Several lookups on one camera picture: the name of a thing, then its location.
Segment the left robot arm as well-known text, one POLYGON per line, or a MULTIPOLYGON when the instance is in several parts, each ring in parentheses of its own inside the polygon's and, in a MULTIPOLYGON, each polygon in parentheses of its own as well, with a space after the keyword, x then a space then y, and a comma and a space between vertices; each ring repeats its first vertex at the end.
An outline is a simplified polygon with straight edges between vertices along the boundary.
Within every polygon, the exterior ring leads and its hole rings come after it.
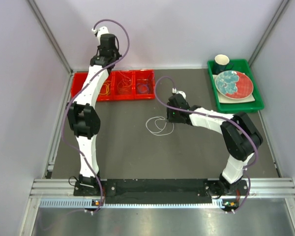
POLYGON ((96 160, 96 137, 101 121, 95 104, 104 82, 108 79, 114 62, 121 55, 116 36, 107 27, 93 29, 99 41, 96 55, 90 60, 87 78, 82 89, 69 103, 67 119, 78 142, 81 159, 79 175, 75 183, 75 196, 100 196, 102 184, 96 160))

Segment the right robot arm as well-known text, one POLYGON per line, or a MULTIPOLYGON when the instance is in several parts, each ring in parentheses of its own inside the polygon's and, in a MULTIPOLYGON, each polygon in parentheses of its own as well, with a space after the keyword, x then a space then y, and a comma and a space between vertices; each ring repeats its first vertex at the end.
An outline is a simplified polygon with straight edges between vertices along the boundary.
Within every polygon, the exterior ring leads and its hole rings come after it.
POLYGON ((236 191, 249 160, 263 143, 248 114, 222 114, 201 106, 190 106, 185 93, 175 88, 166 107, 168 122, 206 128, 223 136, 229 158, 219 177, 217 195, 230 195, 236 191))

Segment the red compartment bin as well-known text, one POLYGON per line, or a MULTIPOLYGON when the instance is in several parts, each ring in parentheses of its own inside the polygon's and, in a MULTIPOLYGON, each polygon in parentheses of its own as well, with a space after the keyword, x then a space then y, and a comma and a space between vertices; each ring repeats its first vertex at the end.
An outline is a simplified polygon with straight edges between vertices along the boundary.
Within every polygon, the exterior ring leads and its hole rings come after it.
POLYGON ((100 89, 98 102, 154 99, 154 70, 113 71, 100 89))

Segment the dark green mug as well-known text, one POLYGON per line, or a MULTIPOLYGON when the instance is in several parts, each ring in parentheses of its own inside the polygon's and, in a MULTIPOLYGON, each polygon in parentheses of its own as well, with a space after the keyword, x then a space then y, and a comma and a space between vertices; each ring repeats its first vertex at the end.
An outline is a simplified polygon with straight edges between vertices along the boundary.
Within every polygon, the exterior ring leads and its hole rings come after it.
POLYGON ((214 58, 214 64, 212 72, 213 74, 217 75, 223 71, 232 70, 234 64, 230 62, 230 59, 227 55, 218 54, 214 58))

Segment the green plastic tray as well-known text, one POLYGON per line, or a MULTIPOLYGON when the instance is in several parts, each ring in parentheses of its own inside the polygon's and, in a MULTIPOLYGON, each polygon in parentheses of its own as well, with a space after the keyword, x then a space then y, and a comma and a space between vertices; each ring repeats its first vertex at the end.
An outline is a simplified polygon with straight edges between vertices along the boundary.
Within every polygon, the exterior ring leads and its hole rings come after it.
POLYGON ((254 113, 262 110, 264 102, 259 93, 251 69, 245 59, 232 59, 232 70, 213 74, 213 60, 207 62, 217 111, 254 113))

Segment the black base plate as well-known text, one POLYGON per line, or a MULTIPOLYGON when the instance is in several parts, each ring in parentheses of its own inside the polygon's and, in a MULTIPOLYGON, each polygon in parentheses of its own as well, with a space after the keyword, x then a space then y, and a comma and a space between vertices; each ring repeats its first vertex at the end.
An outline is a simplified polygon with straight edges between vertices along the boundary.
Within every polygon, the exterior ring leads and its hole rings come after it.
POLYGON ((224 180, 209 179, 103 179, 97 182, 79 180, 75 184, 75 196, 132 197, 142 195, 150 198, 152 194, 195 194, 200 197, 245 195, 248 190, 247 181, 240 179, 233 184, 224 180))

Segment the aluminium frame rail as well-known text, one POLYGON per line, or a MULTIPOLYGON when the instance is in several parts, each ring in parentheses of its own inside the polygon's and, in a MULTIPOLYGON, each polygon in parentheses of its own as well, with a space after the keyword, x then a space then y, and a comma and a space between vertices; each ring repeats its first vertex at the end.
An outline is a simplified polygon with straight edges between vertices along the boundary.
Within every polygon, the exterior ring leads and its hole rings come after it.
MULTIPOLYGON (((292 178, 252 178, 250 198, 283 198, 295 229, 295 185, 292 178)), ((35 179, 33 181, 26 213, 17 235, 32 235, 38 206, 43 198, 73 198, 73 186, 65 179, 35 179)))

